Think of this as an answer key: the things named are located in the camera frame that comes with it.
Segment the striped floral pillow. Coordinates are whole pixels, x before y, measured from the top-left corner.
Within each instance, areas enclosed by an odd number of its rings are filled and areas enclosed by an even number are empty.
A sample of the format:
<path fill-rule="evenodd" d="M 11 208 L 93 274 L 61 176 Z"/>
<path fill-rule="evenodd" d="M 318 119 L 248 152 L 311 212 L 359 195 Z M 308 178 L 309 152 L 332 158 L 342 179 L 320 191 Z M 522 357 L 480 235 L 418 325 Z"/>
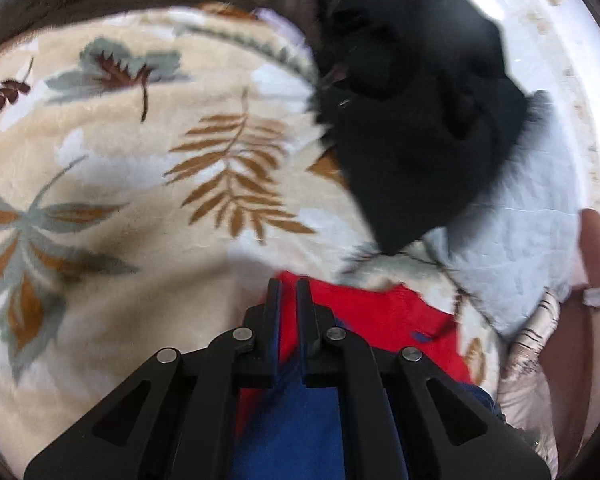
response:
<path fill-rule="evenodd" d="M 496 396 L 506 422 L 516 428 L 544 460 L 553 479 L 558 474 L 559 458 L 550 388 L 540 356 L 557 328 L 559 317 L 559 302 L 546 290 L 509 345 Z"/>

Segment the light blue quilted pillow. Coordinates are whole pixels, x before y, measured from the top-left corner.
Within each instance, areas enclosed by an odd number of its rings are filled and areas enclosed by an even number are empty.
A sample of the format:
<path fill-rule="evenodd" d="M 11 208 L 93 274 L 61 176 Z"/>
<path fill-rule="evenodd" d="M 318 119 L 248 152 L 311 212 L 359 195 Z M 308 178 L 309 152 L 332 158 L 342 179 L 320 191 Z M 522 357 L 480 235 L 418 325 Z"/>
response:
<path fill-rule="evenodd" d="M 520 137 L 493 184 L 425 244 L 478 311 L 512 339 L 550 290 L 569 292 L 580 229 L 578 173 L 545 91 L 528 99 Z"/>

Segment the leaf pattern plush blanket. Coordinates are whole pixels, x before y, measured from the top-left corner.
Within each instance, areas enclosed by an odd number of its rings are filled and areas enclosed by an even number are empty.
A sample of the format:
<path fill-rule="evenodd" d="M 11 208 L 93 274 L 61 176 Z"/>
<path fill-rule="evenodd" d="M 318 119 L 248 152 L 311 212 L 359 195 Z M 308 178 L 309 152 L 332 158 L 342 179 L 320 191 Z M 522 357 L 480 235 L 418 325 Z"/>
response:
<path fill-rule="evenodd" d="M 172 346 L 236 326 L 280 271 L 439 310 L 468 382 L 501 345 L 415 243 L 374 246 L 310 110 L 282 18 L 122 13 L 0 48 L 0 461 L 32 458 Z"/>

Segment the pink brown headboard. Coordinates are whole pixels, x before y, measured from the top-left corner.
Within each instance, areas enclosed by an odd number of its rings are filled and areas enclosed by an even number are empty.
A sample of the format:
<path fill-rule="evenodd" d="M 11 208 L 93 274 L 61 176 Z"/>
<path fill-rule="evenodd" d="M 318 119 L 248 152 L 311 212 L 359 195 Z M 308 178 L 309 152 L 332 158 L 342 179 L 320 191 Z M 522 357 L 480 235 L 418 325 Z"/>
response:
<path fill-rule="evenodd" d="M 600 426 L 600 214 L 580 211 L 573 289 L 541 353 L 563 474 Z"/>

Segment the black garment pile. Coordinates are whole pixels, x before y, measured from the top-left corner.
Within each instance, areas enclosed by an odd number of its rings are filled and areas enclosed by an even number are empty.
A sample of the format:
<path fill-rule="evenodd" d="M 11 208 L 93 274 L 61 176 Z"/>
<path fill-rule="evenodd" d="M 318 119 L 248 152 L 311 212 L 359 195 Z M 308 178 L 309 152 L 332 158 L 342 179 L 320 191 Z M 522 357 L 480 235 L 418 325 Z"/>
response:
<path fill-rule="evenodd" d="M 498 25 L 469 0 L 340 0 L 317 63 L 324 140 L 387 255 L 484 191 L 527 115 Z"/>

